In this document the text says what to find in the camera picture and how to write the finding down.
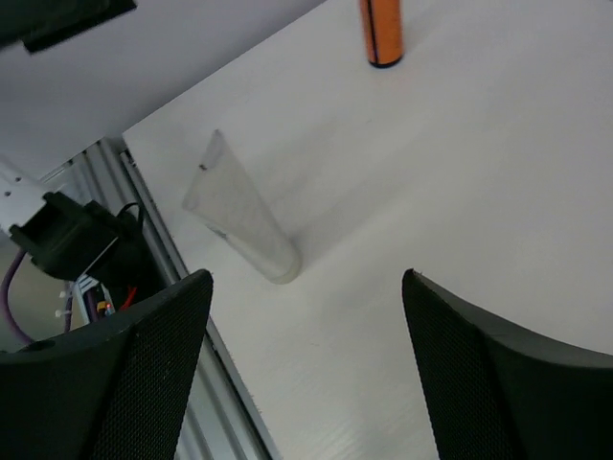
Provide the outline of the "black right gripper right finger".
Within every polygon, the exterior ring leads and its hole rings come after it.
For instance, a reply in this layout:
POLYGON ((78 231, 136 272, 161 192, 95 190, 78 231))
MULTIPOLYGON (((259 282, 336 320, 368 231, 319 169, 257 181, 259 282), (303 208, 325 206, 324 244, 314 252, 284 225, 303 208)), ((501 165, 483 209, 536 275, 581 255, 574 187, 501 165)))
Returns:
POLYGON ((413 269, 402 301, 440 458, 611 458, 610 355, 521 327, 413 269))

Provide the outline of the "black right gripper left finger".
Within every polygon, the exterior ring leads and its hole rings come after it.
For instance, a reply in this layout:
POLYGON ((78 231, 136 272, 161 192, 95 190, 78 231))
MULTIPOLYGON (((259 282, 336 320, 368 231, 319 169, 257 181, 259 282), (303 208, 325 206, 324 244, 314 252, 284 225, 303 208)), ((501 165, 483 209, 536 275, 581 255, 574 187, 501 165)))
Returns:
POLYGON ((213 288, 200 269, 125 311, 2 354, 2 458, 173 458, 213 288))

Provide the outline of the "translucent squeeze tube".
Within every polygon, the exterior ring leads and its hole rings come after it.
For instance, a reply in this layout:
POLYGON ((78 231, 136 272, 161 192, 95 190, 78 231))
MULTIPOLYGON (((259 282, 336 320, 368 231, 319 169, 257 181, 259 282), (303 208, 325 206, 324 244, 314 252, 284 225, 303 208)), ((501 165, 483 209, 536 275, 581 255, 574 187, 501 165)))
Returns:
POLYGON ((201 219, 265 279, 288 284, 302 258, 220 130, 197 163, 182 208, 201 219))

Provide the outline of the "orange blue pump bottle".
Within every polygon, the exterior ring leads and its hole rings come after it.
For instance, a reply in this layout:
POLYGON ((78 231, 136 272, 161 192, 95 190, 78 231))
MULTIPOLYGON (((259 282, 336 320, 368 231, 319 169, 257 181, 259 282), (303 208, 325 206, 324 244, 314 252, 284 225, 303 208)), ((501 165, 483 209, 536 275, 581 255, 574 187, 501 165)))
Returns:
POLYGON ((366 55, 375 68, 389 68, 404 56, 401 2, 399 0, 361 0, 366 55))

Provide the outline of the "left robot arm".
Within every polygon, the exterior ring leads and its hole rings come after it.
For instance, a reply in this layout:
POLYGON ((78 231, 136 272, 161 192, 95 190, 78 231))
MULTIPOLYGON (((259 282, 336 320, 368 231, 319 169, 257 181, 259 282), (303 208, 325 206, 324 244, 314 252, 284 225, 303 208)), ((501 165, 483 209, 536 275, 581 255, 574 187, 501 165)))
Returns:
POLYGON ((96 200, 80 204, 1 159, 1 230, 52 278, 76 282, 88 276, 122 304, 156 294, 164 282, 144 225, 138 202, 117 213, 96 200))

